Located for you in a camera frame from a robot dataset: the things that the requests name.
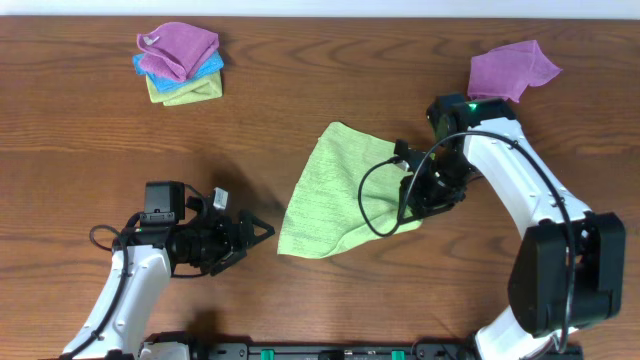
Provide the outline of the light green microfiber cloth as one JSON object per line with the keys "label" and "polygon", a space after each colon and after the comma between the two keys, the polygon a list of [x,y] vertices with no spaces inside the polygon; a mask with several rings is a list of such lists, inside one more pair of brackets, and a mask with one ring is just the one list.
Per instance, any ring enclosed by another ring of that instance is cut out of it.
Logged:
{"label": "light green microfiber cloth", "polygon": [[277,253],[321,259],[390,231],[406,173],[394,165],[375,166],[393,155],[392,142],[331,123],[295,186]]}

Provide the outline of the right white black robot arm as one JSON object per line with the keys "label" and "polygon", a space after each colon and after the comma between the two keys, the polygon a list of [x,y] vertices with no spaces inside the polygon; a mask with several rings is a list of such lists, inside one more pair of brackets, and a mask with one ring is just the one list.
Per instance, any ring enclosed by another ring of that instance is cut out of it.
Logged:
{"label": "right white black robot arm", "polygon": [[491,185],[522,242],[508,281],[508,307],[457,346],[451,359],[570,359],[579,329],[619,314],[626,232],[614,213],[596,214],[567,190],[528,143],[501,98],[439,96],[426,118],[435,145],[426,152],[403,141],[393,163],[400,184],[399,221],[451,210],[481,175]]}

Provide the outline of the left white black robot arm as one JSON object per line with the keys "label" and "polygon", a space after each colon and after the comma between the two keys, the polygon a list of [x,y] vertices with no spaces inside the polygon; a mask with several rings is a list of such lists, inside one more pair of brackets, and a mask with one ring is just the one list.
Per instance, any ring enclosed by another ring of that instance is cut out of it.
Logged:
{"label": "left white black robot arm", "polygon": [[176,277],[176,267],[195,276],[216,276],[243,259],[275,229],[248,211],[226,215],[229,194],[215,188],[203,196],[177,181],[149,182],[145,204],[117,230],[112,265],[88,319],[62,351],[64,359],[208,359],[212,346],[185,333],[145,337],[151,311]]}

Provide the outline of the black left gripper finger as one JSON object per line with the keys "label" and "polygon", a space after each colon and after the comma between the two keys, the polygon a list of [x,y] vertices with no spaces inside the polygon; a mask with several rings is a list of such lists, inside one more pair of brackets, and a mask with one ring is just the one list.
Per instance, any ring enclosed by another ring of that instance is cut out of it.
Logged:
{"label": "black left gripper finger", "polygon": [[241,210],[238,216],[238,240],[241,250],[248,250],[275,234],[275,229],[272,225],[247,210]]}
{"label": "black left gripper finger", "polygon": [[209,275],[216,276],[247,256],[247,250],[233,251],[218,260],[210,269]]}

